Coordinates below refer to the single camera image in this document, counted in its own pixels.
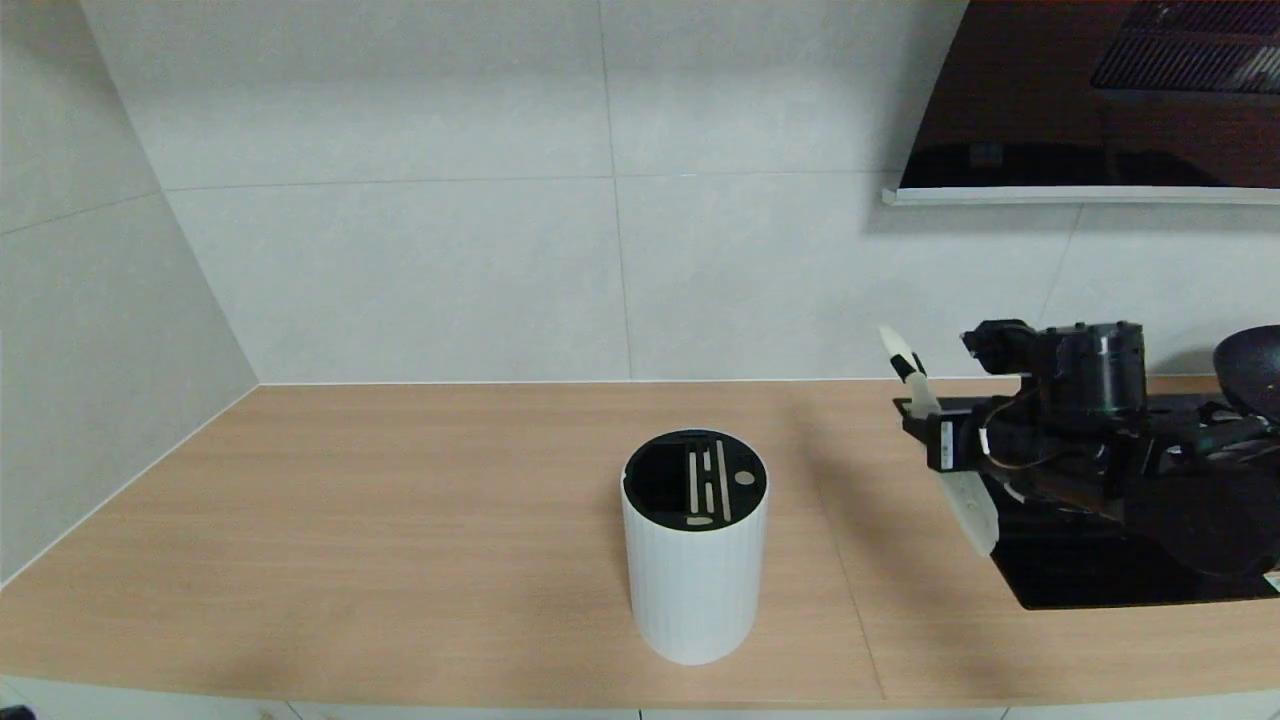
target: white tiled wall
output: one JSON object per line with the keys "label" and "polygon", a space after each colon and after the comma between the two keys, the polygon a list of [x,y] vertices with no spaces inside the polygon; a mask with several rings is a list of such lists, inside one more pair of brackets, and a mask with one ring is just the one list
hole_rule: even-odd
{"label": "white tiled wall", "polygon": [[255,378],[79,6],[0,12],[5,582]]}
{"label": "white tiled wall", "polygon": [[1275,322],[1276,209],[878,204],[963,6],[88,3],[264,382],[884,377],[878,323],[974,375],[1002,315],[1197,372]]}

